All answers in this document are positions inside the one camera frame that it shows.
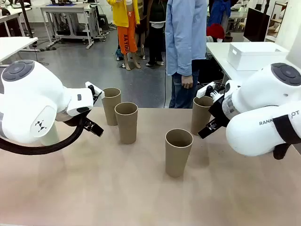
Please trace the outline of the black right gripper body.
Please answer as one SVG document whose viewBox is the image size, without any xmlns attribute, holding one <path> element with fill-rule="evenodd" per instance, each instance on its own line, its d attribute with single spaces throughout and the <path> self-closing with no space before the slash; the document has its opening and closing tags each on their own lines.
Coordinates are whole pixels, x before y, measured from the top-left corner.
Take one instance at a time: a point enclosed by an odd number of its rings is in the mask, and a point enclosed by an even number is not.
<svg viewBox="0 0 301 226">
<path fill-rule="evenodd" d="M 220 97 L 209 108 L 209 112 L 213 116 L 213 120 L 211 120 L 211 122 L 215 123 L 216 125 L 228 125 L 230 121 L 222 109 L 223 101 L 224 97 Z"/>
</svg>

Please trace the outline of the person's left hand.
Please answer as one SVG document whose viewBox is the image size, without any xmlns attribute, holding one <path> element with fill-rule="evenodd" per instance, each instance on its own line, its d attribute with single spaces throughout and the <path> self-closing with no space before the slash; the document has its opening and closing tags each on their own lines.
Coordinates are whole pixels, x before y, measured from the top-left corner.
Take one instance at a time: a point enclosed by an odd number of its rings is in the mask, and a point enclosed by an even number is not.
<svg viewBox="0 0 301 226">
<path fill-rule="evenodd" d="M 192 88 L 193 87 L 193 77 L 192 77 L 192 75 L 190 75 L 190 76 L 184 76 L 184 75 L 182 75 L 181 76 L 181 82 L 182 82 L 182 86 L 185 89 Z"/>
</svg>

